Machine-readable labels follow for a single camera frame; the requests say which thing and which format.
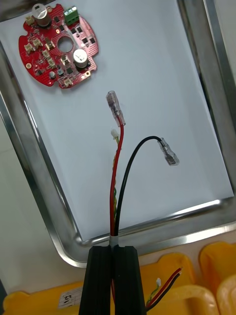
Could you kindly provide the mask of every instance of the yellow container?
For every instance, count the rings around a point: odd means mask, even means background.
[[[236,314],[236,245],[217,242],[199,255],[203,277],[215,294],[221,315]]]
[[[163,285],[179,267],[183,267],[181,276],[148,315],[219,315],[212,293],[204,287],[195,285],[196,277],[191,261],[180,253],[165,255],[157,263],[140,268],[145,301],[155,289],[156,279],[161,278]],[[58,305],[64,292],[82,285],[82,282],[73,283],[30,295],[23,292],[12,293],[4,300],[4,315],[78,315],[79,305],[63,309],[58,309]],[[113,301],[111,314],[114,314]]]
[[[179,267],[182,274],[163,299],[148,312],[148,315],[218,315],[213,294],[196,285],[196,276],[190,259],[181,253],[162,256],[157,263],[142,266],[141,278],[145,301],[155,289],[155,281],[161,278],[162,285]]]

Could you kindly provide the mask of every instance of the circuit board hole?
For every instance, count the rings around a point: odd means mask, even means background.
[[[68,36],[63,36],[58,40],[58,49],[63,53],[68,53],[73,48],[73,41]]]

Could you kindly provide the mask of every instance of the green terminal block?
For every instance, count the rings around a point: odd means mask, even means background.
[[[79,13],[75,6],[64,11],[64,18],[67,25],[71,25],[80,20]]]

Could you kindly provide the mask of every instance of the metal tray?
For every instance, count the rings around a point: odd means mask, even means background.
[[[221,151],[235,187],[235,83],[213,1],[179,2],[180,11],[206,94]],[[92,245],[106,245],[108,235],[83,241],[7,55],[0,46],[0,113],[41,215],[60,256],[85,267]],[[160,250],[236,228],[235,197],[184,209],[160,220],[120,231],[121,245],[139,254]]]

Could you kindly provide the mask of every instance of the white wire connector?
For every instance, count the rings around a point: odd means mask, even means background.
[[[111,135],[113,137],[113,139],[115,140],[116,138],[119,138],[119,133],[116,129],[112,129],[111,131]]]
[[[123,113],[120,109],[119,101],[118,101],[115,91],[109,91],[107,93],[106,99],[108,102],[108,106],[110,107],[112,111],[113,117],[117,122],[118,127],[120,127],[119,119],[121,121],[121,124],[124,126],[125,121],[124,121]]]
[[[161,279],[160,279],[160,278],[157,278],[157,279],[156,279],[156,285],[157,285],[158,287],[161,286]]]
[[[169,166],[179,165],[179,159],[177,158],[176,154],[171,150],[169,144],[163,138],[158,143],[161,151],[164,153],[166,162],[169,164]]]

